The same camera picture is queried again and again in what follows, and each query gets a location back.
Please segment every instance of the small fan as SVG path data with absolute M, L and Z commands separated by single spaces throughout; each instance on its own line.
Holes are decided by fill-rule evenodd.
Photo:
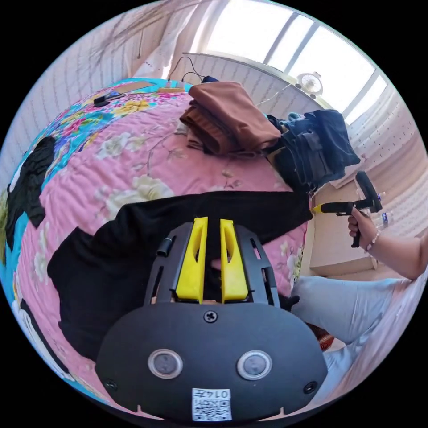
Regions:
M 317 95 L 322 95 L 321 76 L 317 72 L 300 74 L 297 76 L 296 88 L 315 99 Z

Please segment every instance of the qr code sticker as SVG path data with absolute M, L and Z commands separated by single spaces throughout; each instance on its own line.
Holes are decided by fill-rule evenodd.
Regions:
M 230 389 L 192 389 L 194 421 L 220 422 L 232 420 Z

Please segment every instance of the window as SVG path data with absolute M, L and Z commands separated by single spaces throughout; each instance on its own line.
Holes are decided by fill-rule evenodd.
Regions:
M 347 42 L 319 27 L 290 70 L 321 75 L 322 98 L 338 111 L 344 111 L 358 95 L 375 68 Z
M 263 62 L 292 11 L 253 0 L 231 0 L 223 10 L 206 50 Z
M 279 70 L 285 81 L 317 72 L 322 99 L 347 123 L 370 108 L 386 87 L 375 65 L 343 37 L 315 19 L 267 0 L 223 0 L 217 23 L 202 46 L 203 52 L 266 64 Z
M 267 64 L 284 71 L 312 24 L 312 19 L 296 16 Z
M 387 87 L 387 83 L 380 76 L 375 80 L 373 86 L 364 95 L 362 100 L 346 117 L 346 121 L 351 124 L 358 119 L 365 111 L 367 111 L 382 95 L 382 92 Z

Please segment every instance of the bed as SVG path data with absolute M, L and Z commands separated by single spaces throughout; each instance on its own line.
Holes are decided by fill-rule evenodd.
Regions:
M 0 264 L 8 302 L 38 353 L 64 381 L 114 407 L 95 363 L 80 356 L 58 327 L 59 299 L 46 267 L 64 238 L 77 226 L 95 233 L 127 203 L 216 190 L 290 190 L 264 158 L 226 159 L 188 148 L 186 137 L 174 134 L 189 104 L 187 92 L 157 92 L 165 86 L 159 79 L 127 79 L 110 88 L 135 82 L 150 85 L 100 108 L 93 100 L 105 91 L 86 97 L 35 139 L 56 138 L 41 194 L 46 217 L 37 229 L 25 214 L 19 218 L 13 251 L 7 247 L 6 265 Z M 299 275 L 306 227 L 264 246 L 283 295 Z

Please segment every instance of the beaded bracelet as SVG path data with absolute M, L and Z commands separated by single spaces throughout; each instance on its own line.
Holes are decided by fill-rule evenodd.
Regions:
M 367 245 L 367 248 L 365 250 L 366 253 L 368 253 L 371 250 L 371 248 L 373 247 L 373 245 L 377 241 L 379 235 L 380 235 L 380 230 L 378 230 L 376 236 L 372 239 L 372 241 L 369 243 L 369 245 Z

